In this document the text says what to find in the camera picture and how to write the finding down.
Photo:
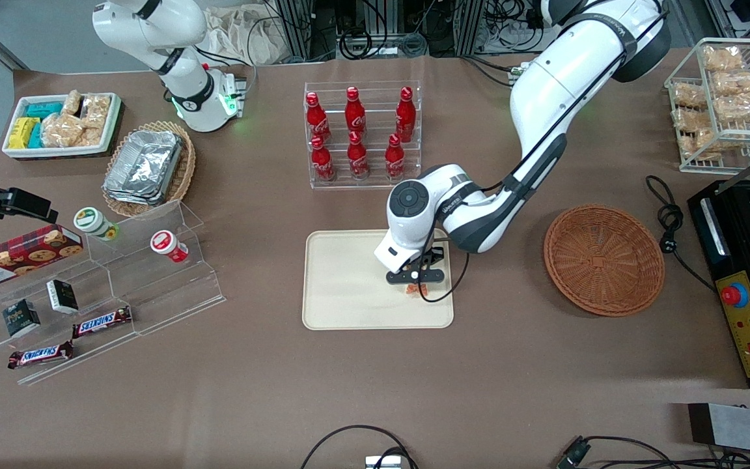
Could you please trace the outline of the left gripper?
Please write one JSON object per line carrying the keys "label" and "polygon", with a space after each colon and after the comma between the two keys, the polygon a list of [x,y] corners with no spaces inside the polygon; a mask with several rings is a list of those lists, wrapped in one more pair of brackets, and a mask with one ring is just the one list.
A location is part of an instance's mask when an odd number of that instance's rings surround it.
{"label": "left gripper", "polygon": [[405,292],[413,292],[413,284],[417,284],[419,296],[428,296],[426,284],[439,284],[445,279],[444,271],[435,267],[445,258],[443,246],[430,244],[425,251],[404,248],[393,240],[392,232],[387,231],[374,254],[387,268],[388,284],[406,285]]}

